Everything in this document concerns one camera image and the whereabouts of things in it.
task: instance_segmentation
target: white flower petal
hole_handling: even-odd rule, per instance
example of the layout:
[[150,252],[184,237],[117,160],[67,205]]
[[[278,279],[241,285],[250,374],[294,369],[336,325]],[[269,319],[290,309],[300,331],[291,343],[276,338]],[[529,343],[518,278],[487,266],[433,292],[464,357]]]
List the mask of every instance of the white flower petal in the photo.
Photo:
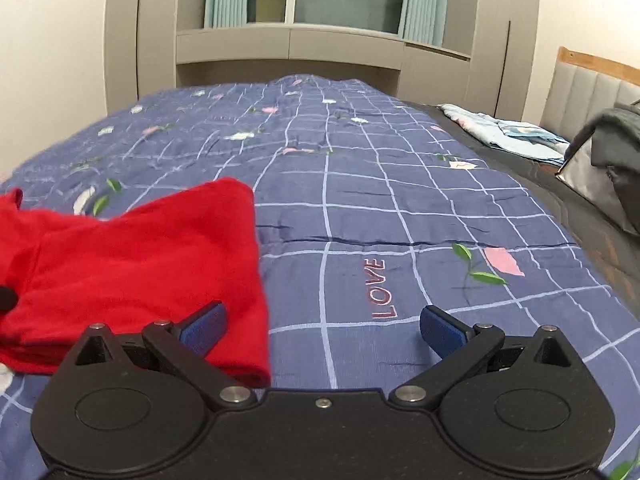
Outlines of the white flower petal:
[[82,214],[84,206],[94,193],[95,187],[91,186],[89,189],[85,189],[82,193],[80,193],[80,195],[78,195],[78,198],[76,198],[76,201],[74,202],[74,215]]
[[464,160],[450,160],[449,166],[453,170],[472,170],[473,168],[477,168],[475,164],[465,162]]
[[14,380],[14,372],[6,365],[0,363],[0,394],[4,394],[5,391]]
[[226,140],[245,140],[251,139],[254,136],[253,132],[238,132],[231,136],[225,137]]

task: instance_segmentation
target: wooden headboard trim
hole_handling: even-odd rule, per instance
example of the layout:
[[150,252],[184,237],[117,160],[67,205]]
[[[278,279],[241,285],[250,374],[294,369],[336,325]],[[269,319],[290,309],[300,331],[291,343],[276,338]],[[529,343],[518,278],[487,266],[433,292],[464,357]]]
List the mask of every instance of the wooden headboard trim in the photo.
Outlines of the wooden headboard trim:
[[603,57],[592,56],[582,52],[574,52],[564,46],[558,50],[558,61],[568,63],[570,65],[588,68],[601,74],[610,75],[622,81],[627,81],[634,85],[640,86],[640,69],[633,66],[618,63]]

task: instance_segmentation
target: white wall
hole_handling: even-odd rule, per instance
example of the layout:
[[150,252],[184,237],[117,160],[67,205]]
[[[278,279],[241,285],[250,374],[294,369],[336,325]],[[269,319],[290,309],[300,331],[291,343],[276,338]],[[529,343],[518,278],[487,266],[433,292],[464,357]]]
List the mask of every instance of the white wall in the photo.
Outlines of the white wall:
[[640,68],[640,0],[540,0],[524,121],[540,122],[560,46]]
[[0,173],[106,114],[104,5],[0,0]]

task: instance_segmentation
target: light blue folded cloth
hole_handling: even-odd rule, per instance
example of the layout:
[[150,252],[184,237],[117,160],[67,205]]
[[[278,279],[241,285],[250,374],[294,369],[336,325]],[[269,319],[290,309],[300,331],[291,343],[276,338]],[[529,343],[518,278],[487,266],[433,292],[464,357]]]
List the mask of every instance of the light blue folded cloth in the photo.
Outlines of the light blue folded cloth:
[[456,105],[440,105],[444,114],[491,148],[562,166],[569,143],[535,124],[503,121]]

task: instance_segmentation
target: green leaf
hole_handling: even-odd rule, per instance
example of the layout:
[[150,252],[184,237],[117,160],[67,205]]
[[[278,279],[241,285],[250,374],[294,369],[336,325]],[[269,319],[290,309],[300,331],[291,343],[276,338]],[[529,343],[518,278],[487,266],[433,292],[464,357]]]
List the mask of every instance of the green leaf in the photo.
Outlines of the green leaf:
[[615,469],[610,473],[609,480],[625,480],[631,470],[633,469],[633,464],[629,461],[622,462],[618,464]]
[[107,179],[107,186],[113,189],[116,193],[122,190],[122,184],[114,178]]
[[108,203],[109,203],[109,195],[102,195],[98,200],[96,200],[94,203],[94,209],[93,209],[94,216],[98,216],[100,212],[105,207],[107,207]]
[[506,285],[507,282],[505,279],[501,278],[497,274],[492,274],[490,272],[482,272],[480,270],[476,270],[475,272],[470,272],[469,275],[479,282],[488,283],[489,285]]
[[468,262],[471,261],[471,251],[467,249],[464,245],[452,244],[451,247],[453,248],[453,252],[455,252],[458,256],[460,256],[460,258]]

